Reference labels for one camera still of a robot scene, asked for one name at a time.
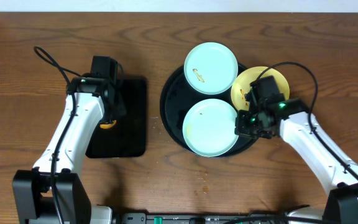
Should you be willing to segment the yellow sponge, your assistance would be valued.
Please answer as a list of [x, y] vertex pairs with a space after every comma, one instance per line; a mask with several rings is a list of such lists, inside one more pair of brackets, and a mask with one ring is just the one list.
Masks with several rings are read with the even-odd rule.
[[116, 125], [117, 121], [116, 120], [113, 120], [111, 121], [110, 123], [103, 123], [103, 124], [100, 124], [99, 127], [101, 129], [111, 129], [113, 128], [115, 125]]

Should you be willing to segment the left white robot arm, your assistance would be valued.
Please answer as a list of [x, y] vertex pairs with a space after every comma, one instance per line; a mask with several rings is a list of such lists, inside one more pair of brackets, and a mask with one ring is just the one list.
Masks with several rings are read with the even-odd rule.
[[12, 188], [20, 223], [112, 223], [113, 210], [92, 205], [80, 174], [97, 125], [110, 123], [121, 84], [109, 78], [74, 78], [65, 110], [31, 170], [18, 170]]

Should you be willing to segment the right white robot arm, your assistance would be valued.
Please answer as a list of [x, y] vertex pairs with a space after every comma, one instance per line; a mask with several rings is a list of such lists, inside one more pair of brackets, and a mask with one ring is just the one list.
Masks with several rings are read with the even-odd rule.
[[282, 96], [241, 102], [236, 134], [278, 136], [301, 156], [328, 195], [324, 210], [298, 208], [281, 222], [358, 223], [358, 164], [321, 128], [310, 109], [299, 99]]

